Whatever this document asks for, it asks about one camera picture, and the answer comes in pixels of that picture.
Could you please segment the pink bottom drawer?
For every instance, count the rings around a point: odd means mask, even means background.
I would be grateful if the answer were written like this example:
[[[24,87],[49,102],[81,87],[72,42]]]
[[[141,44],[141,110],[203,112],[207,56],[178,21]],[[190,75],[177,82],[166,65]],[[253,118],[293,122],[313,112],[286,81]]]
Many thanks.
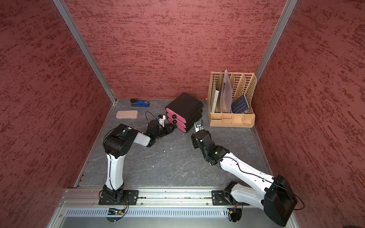
[[[182,127],[181,125],[179,125],[179,121],[178,121],[178,120],[168,118],[168,121],[169,121],[171,124],[176,125],[176,127],[177,127],[180,131],[182,131],[183,133],[186,133],[186,129],[185,129],[184,127]]]

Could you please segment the black pink drawer cabinet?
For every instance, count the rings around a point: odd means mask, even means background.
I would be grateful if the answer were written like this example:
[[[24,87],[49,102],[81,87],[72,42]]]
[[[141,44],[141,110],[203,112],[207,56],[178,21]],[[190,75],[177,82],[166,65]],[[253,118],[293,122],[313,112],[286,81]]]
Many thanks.
[[[188,132],[193,127],[194,122],[201,119],[203,103],[187,93],[182,93],[168,104],[166,108],[175,111],[187,121],[186,132]]]

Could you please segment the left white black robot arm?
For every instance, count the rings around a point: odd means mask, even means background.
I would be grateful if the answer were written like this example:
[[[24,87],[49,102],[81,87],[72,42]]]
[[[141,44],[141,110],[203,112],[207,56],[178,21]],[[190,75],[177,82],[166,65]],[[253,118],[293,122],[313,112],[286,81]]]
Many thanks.
[[[172,133],[177,125],[168,123],[162,126],[158,120],[152,120],[147,125],[145,133],[139,130],[120,124],[112,129],[103,139],[102,145],[107,154],[107,180],[103,187],[103,193],[116,202],[123,197],[123,165],[126,154],[132,144],[139,144],[145,147],[152,147],[156,139],[165,137]]]

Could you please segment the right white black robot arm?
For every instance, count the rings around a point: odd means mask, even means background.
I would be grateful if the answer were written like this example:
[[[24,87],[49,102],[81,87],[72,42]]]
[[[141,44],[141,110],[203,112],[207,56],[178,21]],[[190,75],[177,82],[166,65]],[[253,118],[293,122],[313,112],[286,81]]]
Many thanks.
[[[194,148],[201,150],[210,165],[219,166],[252,188],[249,190],[232,181],[225,189],[227,202],[252,205],[262,209],[277,225],[287,225],[300,197],[294,193],[286,178],[281,175],[273,177],[244,163],[225,147],[216,145],[206,130],[192,134],[191,139]]]

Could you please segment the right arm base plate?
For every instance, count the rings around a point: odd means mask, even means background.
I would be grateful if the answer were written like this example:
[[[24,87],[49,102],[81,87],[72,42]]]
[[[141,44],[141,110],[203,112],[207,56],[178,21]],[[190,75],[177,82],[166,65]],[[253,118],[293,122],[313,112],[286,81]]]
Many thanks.
[[[247,203],[237,202],[230,193],[225,191],[211,191],[212,194],[212,202],[214,206],[228,206],[234,207],[237,204],[239,206],[249,206]]]

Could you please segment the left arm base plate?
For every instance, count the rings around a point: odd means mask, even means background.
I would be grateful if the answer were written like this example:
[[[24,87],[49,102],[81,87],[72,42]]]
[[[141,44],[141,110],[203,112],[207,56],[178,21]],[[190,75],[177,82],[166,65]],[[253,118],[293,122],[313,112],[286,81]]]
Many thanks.
[[[138,190],[102,190],[99,196],[99,205],[136,205],[138,199]]]

